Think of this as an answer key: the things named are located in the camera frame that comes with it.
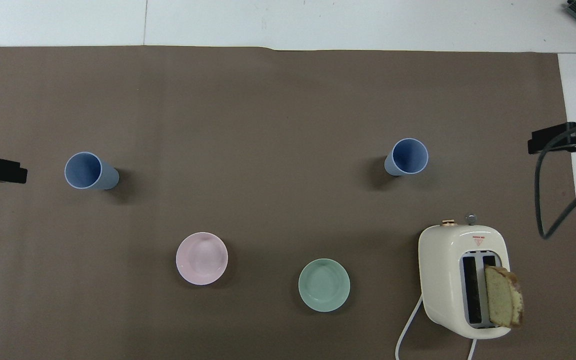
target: blue cup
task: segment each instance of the blue cup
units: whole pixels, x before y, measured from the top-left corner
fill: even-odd
[[[386,157],[384,167],[392,176],[421,173],[428,165],[428,149],[423,142],[412,137],[397,141]]]
[[[107,191],[114,188],[119,182],[117,170],[88,151],[75,153],[68,159],[63,173],[66,182],[74,189],[80,190],[102,189]]]

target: bread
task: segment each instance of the bread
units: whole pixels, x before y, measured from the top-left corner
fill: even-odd
[[[519,328],[524,319],[524,299],[517,276],[500,266],[486,265],[484,273],[490,321],[506,328]]]

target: brown tablecloth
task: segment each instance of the brown tablecloth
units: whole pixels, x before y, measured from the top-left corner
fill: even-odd
[[[576,359],[576,214],[551,241],[533,208],[534,130],[566,121],[555,54],[0,48],[0,359],[392,359],[419,298],[419,233],[468,212],[506,239],[523,328],[474,359]],[[386,153],[420,139],[425,171]],[[119,185],[81,191],[91,151]],[[570,156],[544,164],[544,218],[574,196]],[[175,253],[224,240],[214,284]],[[340,262],[350,296],[318,313],[297,279]],[[464,359],[423,310],[402,359]]]

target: toaster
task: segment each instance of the toaster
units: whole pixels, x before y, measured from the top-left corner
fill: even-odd
[[[419,236],[423,309],[433,322],[471,339],[502,337],[510,328],[490,321],[484,266],[510,271],[499,231],[443,220]]]

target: white table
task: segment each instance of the white table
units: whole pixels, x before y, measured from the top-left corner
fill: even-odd
[[[564,4],[564,0],[0,0],[0,46],[559,53],[567,120],[576,121],[576,20],[565,13]],[[576,153],[572,164],[576,189]]]

